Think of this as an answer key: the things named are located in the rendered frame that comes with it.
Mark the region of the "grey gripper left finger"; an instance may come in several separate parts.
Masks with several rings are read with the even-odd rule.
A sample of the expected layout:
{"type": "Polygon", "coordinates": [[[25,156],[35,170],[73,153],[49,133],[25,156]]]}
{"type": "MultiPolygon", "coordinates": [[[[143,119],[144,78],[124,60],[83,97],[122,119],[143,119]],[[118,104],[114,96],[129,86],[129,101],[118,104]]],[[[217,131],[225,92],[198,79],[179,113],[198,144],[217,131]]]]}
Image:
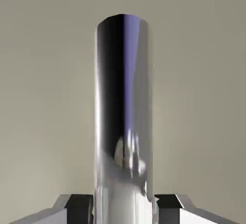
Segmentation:
{"type": "Polygon", "coordinates": [[[93,224],[93,206],[93,195],[61,194],[51,208],[9,224],[93,224]]]}

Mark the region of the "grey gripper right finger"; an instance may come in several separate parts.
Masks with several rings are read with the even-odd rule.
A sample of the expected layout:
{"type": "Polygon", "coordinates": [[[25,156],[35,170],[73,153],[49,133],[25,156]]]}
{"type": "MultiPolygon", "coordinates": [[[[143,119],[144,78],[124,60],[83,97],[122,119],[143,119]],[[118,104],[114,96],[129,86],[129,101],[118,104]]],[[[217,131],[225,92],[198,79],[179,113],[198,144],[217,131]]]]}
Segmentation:
{"type": "Polygon", "coordinates": [[[196,207],[187,195],[156,194],[158,224],[237,224],[196,207]]]}

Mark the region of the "curved silver metal handle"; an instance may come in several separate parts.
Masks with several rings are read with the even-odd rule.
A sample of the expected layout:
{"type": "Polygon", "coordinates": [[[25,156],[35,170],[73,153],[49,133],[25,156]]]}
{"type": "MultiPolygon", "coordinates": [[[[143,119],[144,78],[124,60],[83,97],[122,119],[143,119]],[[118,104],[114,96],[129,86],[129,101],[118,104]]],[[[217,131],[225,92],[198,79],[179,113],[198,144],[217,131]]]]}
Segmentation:
{"type": "Polygon", "coordinates": [[[95,224],[154,224],[149,26],[116,14],[95,32],[95,224]]]}

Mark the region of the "beige drawer front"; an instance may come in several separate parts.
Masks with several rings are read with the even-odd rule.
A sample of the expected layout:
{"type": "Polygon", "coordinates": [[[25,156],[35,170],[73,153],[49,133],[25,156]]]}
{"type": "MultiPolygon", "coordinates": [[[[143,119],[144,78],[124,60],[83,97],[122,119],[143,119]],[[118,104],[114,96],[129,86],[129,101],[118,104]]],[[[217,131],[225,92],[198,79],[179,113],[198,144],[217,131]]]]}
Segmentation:
{"type": "Polygon", "coordinates": [[[150,26],[157,194],[246,224],[246,0],[0,0],[0,224],[93,193],[94,38],[150,26]]]}

